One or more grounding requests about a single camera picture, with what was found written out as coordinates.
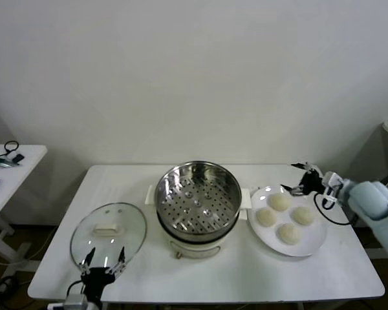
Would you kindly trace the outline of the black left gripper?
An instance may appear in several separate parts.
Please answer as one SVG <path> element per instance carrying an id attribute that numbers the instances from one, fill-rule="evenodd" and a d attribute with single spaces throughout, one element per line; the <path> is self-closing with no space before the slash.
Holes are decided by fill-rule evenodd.
<path id="1" fill-rule="evenodd" d="M 125 270 L 125 247 L 123 246 L 118 261 L 110 268 L 93 267 L 90 268 L 96 248 L 93 247 L 79 264 L 81 271 L 81 281 L 84 284 L 84 295 L 88 302 L 95 305 L 102 305 L 101 297 L 103 290 L 115 281 Z"/>

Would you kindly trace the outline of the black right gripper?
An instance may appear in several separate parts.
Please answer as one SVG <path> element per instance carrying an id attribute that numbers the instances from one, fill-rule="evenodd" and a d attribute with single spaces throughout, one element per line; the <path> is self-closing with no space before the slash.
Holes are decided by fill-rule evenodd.
<path id="1" fill-rule="evenodd" d="M 291 166 L 305 170 L 299 185 L 296 187 L 289 187 L 281 184 L 281 187 L 286 190 L 292 196 L 305 196 L 312 192 L 323 193 L 325 186 L 322 184 L 322 177 L 319 175 L 320 169 L 318 166 L 304 162 L 304 163 L 292 163 Z"/>

